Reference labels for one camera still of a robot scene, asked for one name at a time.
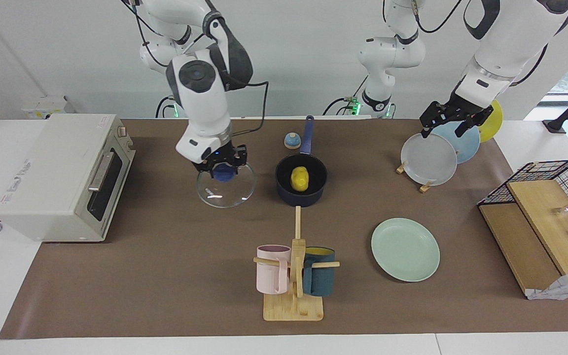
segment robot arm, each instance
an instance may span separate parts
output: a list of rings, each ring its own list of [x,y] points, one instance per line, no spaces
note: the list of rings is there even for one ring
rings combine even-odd
[[[417,7],[424,5],[421,0]],[[367,85],[357,101],[361,114],[383,117],[386,114],[396,78],[390,68],[417,67],[424,60],[426,49],[419,38],[418,25],[413,17],[412,0],[392,0],[385,8],[387,25],[393,37],[373,37],[365,41],[358,60],[367,69]]]
[[[449,101],[431,103],[420,116],[422,136],[449,121],[463,121],[461,137],[481,126],[492,101],[521,74],[528,61],[568,24],[568,0],[481,0],[485,14],[468,31],[480,40]]]
[[[142,61],[166,75],[176,103],[189,118],[176,150],[198,171],[210,174],[221,163],[232,167],[246,164],[245,146],[232,145],[225,94],[244,88],[253,75],[246,50],[210,0],[144,0],[142,5],[151,26],[162,35],[151,49],[155,58],[148,49],[140,49]],[[201,26],[203,35],[214,43],[185,53],[180,42],[187,25]]]

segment brown table mat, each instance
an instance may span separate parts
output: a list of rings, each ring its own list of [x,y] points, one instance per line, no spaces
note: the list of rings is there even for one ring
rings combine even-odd
[[[568,331],[568,299],[525,300],[476,207],[511,174],[493,140],[422,195],[394,173],[418,121],[317,121],[313,155],[329,178],[303,209],[302,236],[336,249],[342,266],[323,321],[271,323],[252,257],[258,245],[293,238],[294,208],[279,200],[273,173],[290,153],[284,135],[302,133],[304,121],[267,121],[234,140],[248,145],[259,185],[229,210],[196,195],[196,171],[174,150],[185,121],[125,122],[138,152],[106,242],[41,245],[0,339]],[[437,239],[430,279],[403,283],[374,261],[372,232],[393,217]]]

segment white countertop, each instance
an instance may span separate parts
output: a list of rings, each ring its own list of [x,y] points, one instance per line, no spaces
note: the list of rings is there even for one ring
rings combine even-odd
[[[302,117],[272,117],[297,119]],[[334,118],[332,116],[317,118]],[[0,121],[0,195],[45,121]],[[505,121],[495,138],[511,168],[568,159],[568,137],[551,135],[540,122]],[[13,229],[0,232],[0,329],[40,246]],[[568,332],[282,337],[90,338],[0,341],[0,354],[568,354]]]

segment black wire mesh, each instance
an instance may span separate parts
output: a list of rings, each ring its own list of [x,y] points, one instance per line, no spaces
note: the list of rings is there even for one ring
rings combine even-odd
[[[528,163],[484,198],[479,205],[511,204],[514,196],[507,188],[509,182],[556,180],[568,195],[568,160]]]

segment white backdrop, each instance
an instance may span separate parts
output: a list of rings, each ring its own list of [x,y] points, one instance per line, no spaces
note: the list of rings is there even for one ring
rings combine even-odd
[[[253,81],[270,80],[268,115],[321,114],[365,77],[356,52],[370,36],[391,36],[381,0],[214,0],[248,50]],[[432,28],[455,0],[429,0]],[[397,117],[418,117],[445,101],[478,47],[462,11],[435,34],[421,34],[426,59],[394,70]],[[77,112],[151,117],[168,95],[165,78],[140,63],[135,19],[119,0],[0,0],[0,118],[22,118],[23,101],[67,95]],[[531,79],[501,97],[506,119],[523,119],[568,69],[568,27]],[[232,115],[258,115],[262,88],[229,95]]]

